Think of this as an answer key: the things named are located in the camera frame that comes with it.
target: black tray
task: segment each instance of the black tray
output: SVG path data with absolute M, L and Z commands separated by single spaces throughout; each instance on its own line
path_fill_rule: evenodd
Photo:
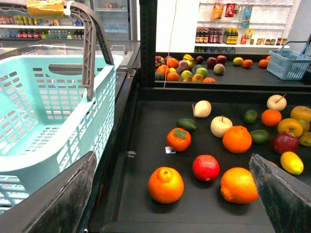
M 274 232 L 260 199 L 249 205 L 237 205 L 225 201 L 220 193 L 223 173 L 235 166 L 248 168 L 252 153 L 258 153 L 281 167 L 280 156 L 271 145 L 276 129 L 265 127 L 260 119 L 254 125 L 246 125 L 242 121 L 243 114 L 249 109 L 256 110 L 259 115 L 267 109 L 266 100 L 272 94 L 277 93 L 140 89 L 129 147 L 136 154 L 116 155 L 118 158 L 107 201 L 101 204 L 94 218 L 102 226 L 101 232 Z M 288 106 L 282 111 L 283 118 L 289 117 L 296 105 L 310 106 L 310 97 L 309 93 L 288 93 Z M 192 104 L 199 100 L 211 102 L 212 111 L 207 118 L 193 116 Z M 234 125 L 246 126 L 249 131 L 266 129 L 270 132 L 268 143 L 252 145 L 243 154 L 228 152 L 222 140 L 210 131 L 211 120 L 220 115 L 230 118 Z M 192 143 L 186 151 L 166 154 L 166 135 L 176 127 L 176 120 L 184 117 L 194 119 L 198 123 L 198 131 L 192 134 Z M 297 151 L 305 164 L 305 170 L 297 178 L 310 186 L 309 153 L 310 148 L 302 146 Z M 192 162 L 200 154 L 213 155 L 220 164 L 221 173 L 212 183 L 199 182 L 192 173 Z M 159 204 L 148 193 L 148 179 L 160 166 L 173 167 L 183 177 L 185 191 L 175 203 Z

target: green apple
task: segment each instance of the green apple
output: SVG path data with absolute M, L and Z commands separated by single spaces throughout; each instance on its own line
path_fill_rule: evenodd
M 207 77 L 207 69 L 204 67 L 197 68 L 195 73 L 201 74 L 203 76 L 203 79 Z
M 193 76 L 193 74 L 191 73 L 190 70 L 185 70 L 181 73 L 181 79 L 184 80 L 188 75 L 190 75 L 191 77 Z

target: light blue shopping basket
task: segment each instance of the light blue shopping basket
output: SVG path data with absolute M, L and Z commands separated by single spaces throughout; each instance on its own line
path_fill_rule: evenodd
M 301 53 L 284 50 L 289 43 L 306 43 Z M 273 73 L 282 80 L 301 80 L 311 63 L 307 51 L 309 43 L 307 41 L 288 41 L 280 50 L 271 50 L 267 71 Z

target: lemon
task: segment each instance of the lemon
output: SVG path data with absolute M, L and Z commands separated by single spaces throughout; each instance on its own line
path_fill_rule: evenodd
M 243 63 L 243 58 L 241 57 L 236 57 L 235 59 L 233 59 L 233 64 L 235 66 L 241 66 Z
M 303 163 L 294 152 L 287 151 L 281 155 L 281 164 L 285 171 L 292 175 L 299 175 L 303 171 Z

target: basket handle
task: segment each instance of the basket handle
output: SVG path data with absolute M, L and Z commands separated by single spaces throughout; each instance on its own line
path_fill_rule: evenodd
M 283 50 L 284 50 L 284 48 L 285 48 L 285 45 L 287 45 L 287 44 L 289 44 L 289 43 L 306 43 L 305 47 L 303 48 L 303 50 L 301 51 L 301 53 L 300 53 L 300 55 L 299 55 L 299 56 L 303 55 L 304 57 L 306 57 L 307 51 L 308 51 L 308 49 L 309 49 L 309 42 L 308 42 L 308 41 L 288 41 L 288 42 L 286 42 L 286 43 L 281 47 L 281 49 L 278 51 L 278 54 L 279 54 L 279 55 L 282 55 Z

